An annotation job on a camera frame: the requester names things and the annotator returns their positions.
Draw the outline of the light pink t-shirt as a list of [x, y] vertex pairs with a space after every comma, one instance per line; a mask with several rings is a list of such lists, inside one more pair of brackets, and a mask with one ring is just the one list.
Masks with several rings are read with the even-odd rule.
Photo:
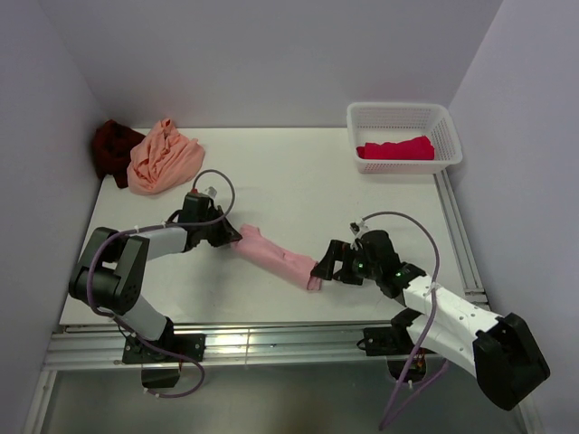
[[311, 276], [318, 263], [310, 256], [286, 250], [265, 238], [258, 227], [244, 224], [233, 250], [253, 265], [309, 292], [321, 290], [322, 280]]

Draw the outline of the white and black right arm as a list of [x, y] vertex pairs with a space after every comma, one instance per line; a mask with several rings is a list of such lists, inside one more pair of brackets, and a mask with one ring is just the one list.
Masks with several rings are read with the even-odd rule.
[[369, 356], [406, 355], [416, 346], [439, 354], [471, 374], [502, 410], [512, 410], [551, 374], [522, 317], [500, 316], [433, 288], [423, 269], [400, 260], [386, 231], [369, 231], [353, 243], [332, 240], [311, 275], [356, 286], [371, 280], [403, 305], [389, 325], [364, 330]]

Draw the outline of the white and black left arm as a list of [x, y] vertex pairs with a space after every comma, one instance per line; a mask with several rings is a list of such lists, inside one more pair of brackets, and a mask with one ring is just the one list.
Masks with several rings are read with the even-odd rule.
[[139, 363], [203, 359], [203, 334], [177, 335], [174, 322], [141, 294], [149, 261], [187, 253], [205, 241], [214, 248], [242, 235], [228, 212], [206, 193], [187, 193], [166, 222], [143, 229], [93, 231], [69, 281], [69, 295], [127, 332], [123, 361]]

